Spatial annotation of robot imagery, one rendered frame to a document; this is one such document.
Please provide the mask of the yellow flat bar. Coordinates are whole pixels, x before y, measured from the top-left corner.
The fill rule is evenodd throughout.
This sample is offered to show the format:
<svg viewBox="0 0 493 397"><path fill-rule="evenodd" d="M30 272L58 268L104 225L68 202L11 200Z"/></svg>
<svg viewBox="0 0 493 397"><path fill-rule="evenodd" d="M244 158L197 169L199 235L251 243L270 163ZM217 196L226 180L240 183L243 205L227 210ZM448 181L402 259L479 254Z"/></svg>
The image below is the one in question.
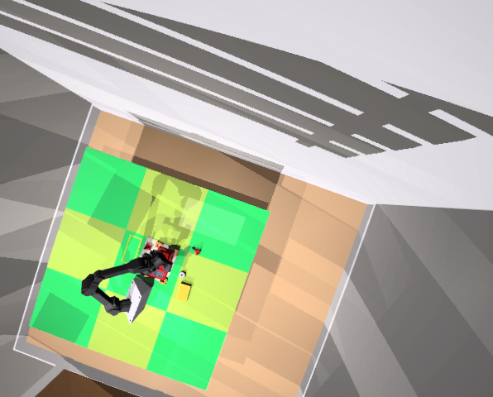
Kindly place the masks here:
<svg viewBox="0 0 493 397"><path fill-rule="evenodd" d="M179 287L179 291L178 291L176 299L183 301L183 302L187 302L191 287L192 287L191 284L185 283L182 281L180 283L180 287Z"/></svg>

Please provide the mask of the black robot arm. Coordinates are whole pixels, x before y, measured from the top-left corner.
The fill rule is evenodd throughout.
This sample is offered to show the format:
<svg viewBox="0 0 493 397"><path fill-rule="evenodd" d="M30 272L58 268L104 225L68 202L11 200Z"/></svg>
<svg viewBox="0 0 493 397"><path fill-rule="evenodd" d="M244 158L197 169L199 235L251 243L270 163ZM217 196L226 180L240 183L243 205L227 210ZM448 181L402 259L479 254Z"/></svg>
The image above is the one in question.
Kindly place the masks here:
<svg viewBox="0 0 493 397"><path fill-rule="evenodd" d="M105 279L129 273L140 273L142 277L144 277L144 275L149 275L156 268L159 268L167 262L167 258L163 253L163 251L153 249L149 253L150 256L137 257L124 265L113 268L96 270L81 282L81 294L86 297L90 295L93 296L94 299L104 306L105 311L112 316L117 316L118 313L122 312L129 313L132 306L131 301L129 299L119 300L116 296L108 297L108 295L99 288L100 283Z"/></svg>

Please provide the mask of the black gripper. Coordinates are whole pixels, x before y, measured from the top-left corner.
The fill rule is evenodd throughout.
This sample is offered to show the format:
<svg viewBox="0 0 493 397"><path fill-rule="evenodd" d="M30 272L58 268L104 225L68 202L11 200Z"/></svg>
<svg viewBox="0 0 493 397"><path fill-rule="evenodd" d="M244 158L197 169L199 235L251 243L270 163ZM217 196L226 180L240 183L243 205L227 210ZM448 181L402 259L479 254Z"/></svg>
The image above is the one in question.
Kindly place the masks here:
<svg viewBox="0 0 493 397"><path fill-rule="evenodd" d="M145 252L142 254L142 256L150 256L150 254ZM163 271L170 272L173 264L173 261L167 260L167 262L162 265L164 266Z"/></svg>

